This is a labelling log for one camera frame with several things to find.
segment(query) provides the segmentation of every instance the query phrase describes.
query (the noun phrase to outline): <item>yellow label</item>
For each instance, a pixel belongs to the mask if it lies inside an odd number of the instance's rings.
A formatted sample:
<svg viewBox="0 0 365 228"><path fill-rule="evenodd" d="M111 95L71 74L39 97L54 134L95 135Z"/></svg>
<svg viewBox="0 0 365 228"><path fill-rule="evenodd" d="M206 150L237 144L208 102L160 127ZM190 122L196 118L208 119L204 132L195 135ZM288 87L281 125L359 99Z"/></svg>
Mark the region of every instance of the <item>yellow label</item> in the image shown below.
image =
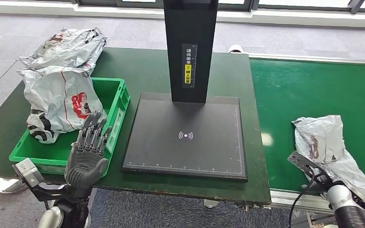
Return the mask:
<svg viewBox="0 0 365 228"><path fill-rule="evenodd" d="M191 84L191 64L185 64L185 83Z"/></svg>

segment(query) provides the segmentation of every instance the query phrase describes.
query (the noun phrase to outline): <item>black cable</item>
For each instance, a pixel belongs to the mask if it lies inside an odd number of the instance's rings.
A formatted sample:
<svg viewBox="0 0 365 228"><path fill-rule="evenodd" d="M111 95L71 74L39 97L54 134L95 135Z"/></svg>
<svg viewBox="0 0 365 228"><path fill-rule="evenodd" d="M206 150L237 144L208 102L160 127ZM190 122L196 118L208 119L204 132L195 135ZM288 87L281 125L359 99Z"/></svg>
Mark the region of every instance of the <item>black cable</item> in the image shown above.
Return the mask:
<svg viewBox="0 0 365 228"><path fill-rule="evenodd" d="M48 202L44 201L45 209L49 210Z"/></svg>
<svg viewBox="0 0 365 228"><path fill-rule="evenodd" d="M297 201L300 199L300 197L302 196L302 195L304 195L304 193L306 193L307 192L307 190L311 187L311 185L313 184L313 182L314 182L314 178L316 177L316 175L315 175L315 173L314 173L314 171L313 171L313 169L310 167L310 166L308 166L308 165L306 165L307 166L307 168L309 168L310 169L310 172L311 172L311 174L313 175L312 177L311 177L311 180L310 180L310 183L307 185L307 187L305 187L302 191L301 191L301 193L299 194L299 196L297 196L297 198L295 199L295 201L293 202L293 204L292 204L292 207L290 208L290 213L289 213L289 228L291 228L292 227L292 214L293 214L293 209L295 208L295 205L296 205L296 203L297 203Z"/></svg>

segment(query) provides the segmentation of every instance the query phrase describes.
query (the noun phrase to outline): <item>green plastic crate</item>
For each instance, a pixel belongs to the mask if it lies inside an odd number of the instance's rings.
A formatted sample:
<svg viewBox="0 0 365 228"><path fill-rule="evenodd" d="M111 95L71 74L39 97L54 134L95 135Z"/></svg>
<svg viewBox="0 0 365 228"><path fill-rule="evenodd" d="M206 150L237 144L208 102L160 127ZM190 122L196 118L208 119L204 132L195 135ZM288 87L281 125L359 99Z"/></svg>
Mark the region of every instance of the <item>green plastic crate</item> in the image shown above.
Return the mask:
<svg viewBox="0 0 365 228"><path fill-rule="evenodd" d="M104 157L109 161L103 174L105 176L113 156L130 97L123 79L98 77L93 77L92 79L94 90L107 113L107 123L104 125L103 132L107 127L113 127L104 153ZM73 131L60 134L55 143L42 144L31 137L29 131L26 130L9 155L9 160L20 162L25 158L30 158L41 173L64 174L71 150L71 143L76 141L78 132Z"/></svg>

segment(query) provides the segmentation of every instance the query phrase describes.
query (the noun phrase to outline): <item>white plastic bag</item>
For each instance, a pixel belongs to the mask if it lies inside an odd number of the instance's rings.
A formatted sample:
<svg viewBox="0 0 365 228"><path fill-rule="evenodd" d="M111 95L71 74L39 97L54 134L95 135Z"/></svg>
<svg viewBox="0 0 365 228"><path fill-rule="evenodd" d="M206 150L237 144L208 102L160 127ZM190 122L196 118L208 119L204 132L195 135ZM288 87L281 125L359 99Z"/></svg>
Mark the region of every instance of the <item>white plastic bag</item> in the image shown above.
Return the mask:
<svg viewBox="0 0 365 228"><path fill-rule="evenodd" d="M341 116L301 117L292 123L296 127L297 151L325 170L333 181L342 181L365 201L365 175L345 149Z"/></svg>
<svg viewBox="0 0 365 228"><path fill-rule="evenodd" d="M81 67L87 61L95 63L107 37L98 29L62 29L44 42L29 57L19 57L29 68L48 66Z"/></svg>
<svg viewBox="0 0 365 228"><path fill-rule="evenodd" d="M54 143L60 133L82 128L90 113L106 113L89 77L89 68L49 66L19 71L24 96L31 104L30 134L40 143Z"/></svg>
<svg viewBox="0 0 365 228"><path fill-rule="evenodd" d="M82 128L90 113L106 117L90 78L107 37L98 29L63 29L29 57L18 71L31 104L27 119L31 136L54 143L60 133Z"/></svg>

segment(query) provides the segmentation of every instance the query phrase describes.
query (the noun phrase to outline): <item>cable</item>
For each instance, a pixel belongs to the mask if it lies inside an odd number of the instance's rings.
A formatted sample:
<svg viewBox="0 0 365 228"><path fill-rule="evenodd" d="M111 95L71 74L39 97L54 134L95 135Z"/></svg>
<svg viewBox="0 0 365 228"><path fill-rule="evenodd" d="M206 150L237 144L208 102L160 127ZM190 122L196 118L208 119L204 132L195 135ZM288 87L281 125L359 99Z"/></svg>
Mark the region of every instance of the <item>cable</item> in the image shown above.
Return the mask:
<svg viewBox="0 0 365 228"><path fill-rule="evenodd" d="M313 169L309 166L309 165L306 165L307 166L307 168L309 168L310 169L310 172L311 172L311 174L313 175L312 177L311 177L311 181L310 181L310 183L307 185L307 187L305 187L302 191L301 191L301 193L299 194L299 196L297 196L297 198L295 199L295 201L293 202L293 204L292 204L292 207L290 208L290 213L289 213L289 228L291 228L292 227L292 214L293 214L293 209L295 208L295 205L296 205L296 203L297 203L297 201L300 199L300 197L302 196L302 195L304 195L304 193L306 193L307 192L307 190L311 187L311 185L313 184L313 182L314 182L314 178L316 177L316 175L315 175L315 173L314 173L314 171L313 171Z"/></svg>

